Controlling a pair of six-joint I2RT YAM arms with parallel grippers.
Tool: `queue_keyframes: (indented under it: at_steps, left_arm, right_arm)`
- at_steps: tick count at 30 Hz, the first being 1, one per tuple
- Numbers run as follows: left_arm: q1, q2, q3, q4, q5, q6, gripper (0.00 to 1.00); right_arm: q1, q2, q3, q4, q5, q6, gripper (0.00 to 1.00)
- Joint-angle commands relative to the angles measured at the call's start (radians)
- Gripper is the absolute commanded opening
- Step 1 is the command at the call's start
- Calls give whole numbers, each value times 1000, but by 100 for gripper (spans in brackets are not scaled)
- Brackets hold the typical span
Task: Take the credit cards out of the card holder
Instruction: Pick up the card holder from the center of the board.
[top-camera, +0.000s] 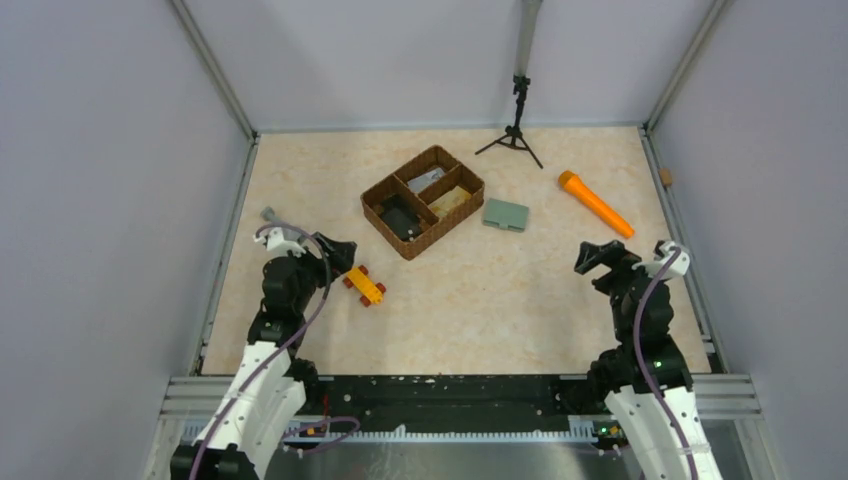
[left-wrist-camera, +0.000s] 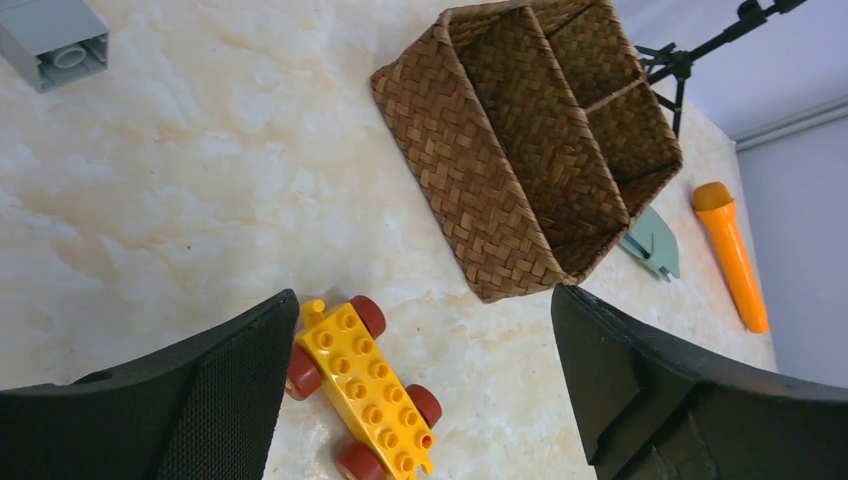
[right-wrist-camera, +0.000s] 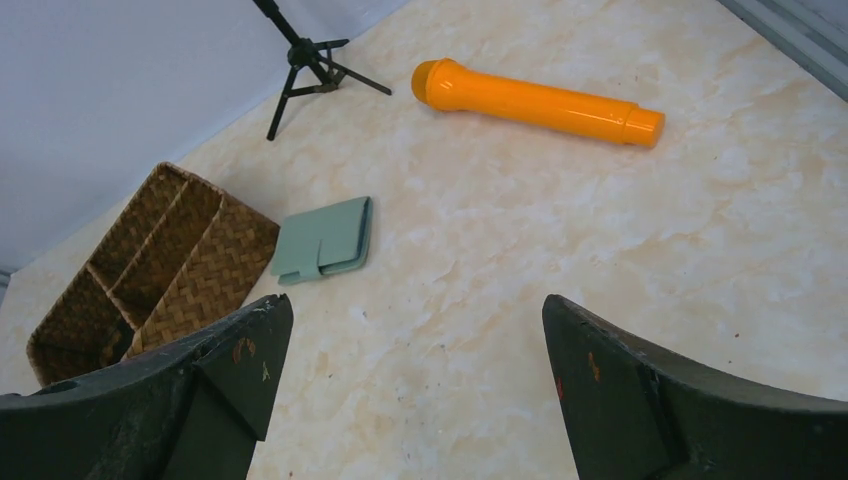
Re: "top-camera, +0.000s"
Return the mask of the green card holder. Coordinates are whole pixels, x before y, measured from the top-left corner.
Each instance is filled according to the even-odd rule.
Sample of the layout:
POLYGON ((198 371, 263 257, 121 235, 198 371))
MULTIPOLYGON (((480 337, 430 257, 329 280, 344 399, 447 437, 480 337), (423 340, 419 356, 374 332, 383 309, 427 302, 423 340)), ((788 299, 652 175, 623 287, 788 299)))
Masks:
POLYGON ((529 219, 529 208, 525 205, 489 198, 482 215, 484 226, 505 231, 524 232, 529 219))

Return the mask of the brown wicker divided basket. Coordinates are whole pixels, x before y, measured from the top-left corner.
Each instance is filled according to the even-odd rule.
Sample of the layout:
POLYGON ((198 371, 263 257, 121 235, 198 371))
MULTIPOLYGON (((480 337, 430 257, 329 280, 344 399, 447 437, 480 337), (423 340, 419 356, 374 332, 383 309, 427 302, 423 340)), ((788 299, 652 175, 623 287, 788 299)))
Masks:
POLYGON ((403 259, 412 260, 481 208, 484 192, 485 183, 475 172, 444 147, 432 145, 369 187, 361 194, 360 200, 365 218, 403 259), (414 194, 407 182, 435 167, 442 167, 446 174, 419 194, 414 194), (447 217, 437 217, 428 205, 455 186, 463 187, 472 197, 447 217), (379 217, 382 212, 380 203, 395 194, 400 195, 420 219, 422 233, 409 242, 398 239, 379 217))

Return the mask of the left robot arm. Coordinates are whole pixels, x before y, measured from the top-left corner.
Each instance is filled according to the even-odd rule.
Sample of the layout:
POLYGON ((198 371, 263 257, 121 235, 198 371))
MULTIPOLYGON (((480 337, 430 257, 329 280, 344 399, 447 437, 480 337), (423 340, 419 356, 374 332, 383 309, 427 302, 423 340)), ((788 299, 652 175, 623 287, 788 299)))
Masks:
POLYGON ((173 479, 263 478, 291 420, 319 404, 315 366, 296 354, 332 283, 352 269, 357 245, 282 221, 259 227, 253 240, 272 256, 259 310, 212 418, 174 451, 173 479))

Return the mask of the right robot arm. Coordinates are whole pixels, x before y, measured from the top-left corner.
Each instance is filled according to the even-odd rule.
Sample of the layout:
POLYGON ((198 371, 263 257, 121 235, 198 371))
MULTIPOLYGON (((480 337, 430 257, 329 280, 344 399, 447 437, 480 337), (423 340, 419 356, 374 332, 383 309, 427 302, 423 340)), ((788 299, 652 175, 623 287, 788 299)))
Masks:
POLYGON ((610 304, 616 348, 591 363, 586 397, 610 412, 623 430, 644 479, 719 479, 703 429, 691 372, 670 333, 674 318, 668 283, 691 265, 687 250, 660 241, 644 260, 617 240, 582 242, 574 270, 598 266, 593 287, 610 304))

